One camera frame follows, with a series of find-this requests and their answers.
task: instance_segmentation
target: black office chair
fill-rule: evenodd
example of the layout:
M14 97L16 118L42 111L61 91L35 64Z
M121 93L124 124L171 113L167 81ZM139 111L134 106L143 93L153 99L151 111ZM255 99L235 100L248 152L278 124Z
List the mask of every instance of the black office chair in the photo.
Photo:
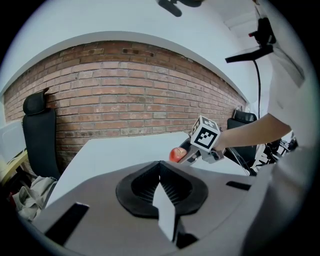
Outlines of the black office chair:
M25 99L22 126L31 169L38 176L58 180L61 174L56 157L56 112L53 108L46 108L47 90Z
M257 120L257 116L255 114L236 110L233 114L233 118L229 118L227 120L227 129L229 130L229 129L237 128L240 126L244 126L256 120ZM241 162L243 167L250 172L250 175L252 176L257 175L256 172L251 168L251 166L255 162L257 145L237 146L234 149L236 153L240 156L238 157L239 158L238 160ZM238 164L237 159L231 152L226 151L224 155Z

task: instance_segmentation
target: brick wall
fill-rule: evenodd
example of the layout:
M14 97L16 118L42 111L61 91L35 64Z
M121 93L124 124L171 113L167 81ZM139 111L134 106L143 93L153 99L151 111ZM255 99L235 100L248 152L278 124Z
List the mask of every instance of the brick wall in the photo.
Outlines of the brick wall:
M222 130L245 100L200 64L153 45L101 41L57 52L4 93L6 121L22 119L25 98L49 88L64 169L91 138L189 131L197 116Z

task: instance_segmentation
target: gray device housing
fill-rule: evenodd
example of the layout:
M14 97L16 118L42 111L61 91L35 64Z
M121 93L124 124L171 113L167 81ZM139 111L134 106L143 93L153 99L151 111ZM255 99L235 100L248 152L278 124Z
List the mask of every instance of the gray device housing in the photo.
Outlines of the gray device housing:
M124 177L152 162L93 177L45 208L33 221L36 233L46 233L74 204L89 206L63 247L45 237L57 255L241 255L254 252L280 232L295 216L312 178L317 150L298 148L277 164L260 169L256 177L218 173L168 164L201 179L208 197L194 214L180 217L187 233L197 242L179 249L167 239L157 219L131 215L116 197ZM243 190L228 182L251 185Z

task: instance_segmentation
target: apple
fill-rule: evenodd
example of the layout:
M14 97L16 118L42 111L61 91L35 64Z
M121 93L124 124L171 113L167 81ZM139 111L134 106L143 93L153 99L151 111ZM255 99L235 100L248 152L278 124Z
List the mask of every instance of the apple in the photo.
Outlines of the apple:
M186 154L187 154L187 151L184 148L175 147L170 152L169 160L171 162L178 163Z

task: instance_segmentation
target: white table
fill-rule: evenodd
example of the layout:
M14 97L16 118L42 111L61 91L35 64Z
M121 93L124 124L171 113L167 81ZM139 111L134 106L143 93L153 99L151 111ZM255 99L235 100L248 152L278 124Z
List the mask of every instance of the white table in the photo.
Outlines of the white table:
M52 191L47 206L94 176L146 162L168 161L170 151L178 147L188 137L185 132L174 132L91 139L65 169ZM200 158L192 166L219 173L247 175L241 166L226 157L213 164Z

